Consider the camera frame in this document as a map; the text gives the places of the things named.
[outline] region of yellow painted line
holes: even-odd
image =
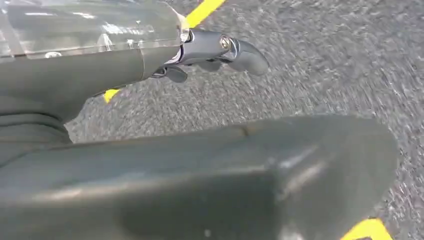
[[[380,219],[366,219],[355,225],[341,240],[393,240]]]
[[[204,0],[188,16],[190,28],[196,27],[205,20],[213,11],[219,8],[226,0]]]
[[[187,22],[190,28],[196,27],[205,20],[211,13],[219,8],[226,0],[203,0],[187,17]],[[104,95],[104,101],[109,103],[111,99],[119,92],[119,89],[107,90]]]

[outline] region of transparent plastic shield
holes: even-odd
[[[184,32],[159,1],[0,0],[0,8],[0,63],[179,46]]]

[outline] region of asphalt road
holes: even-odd
[[[196,0],[169,1],[188,14]],[[397,181],[376,210],[399,240],[424,239],[424,1],[228,0],[203,24],[263,50],[263,77],[192,69],[184,84],[148,80],[110,104],[90,99],[75,142],[168,135],[310,114],[377,118],[396,135]]]

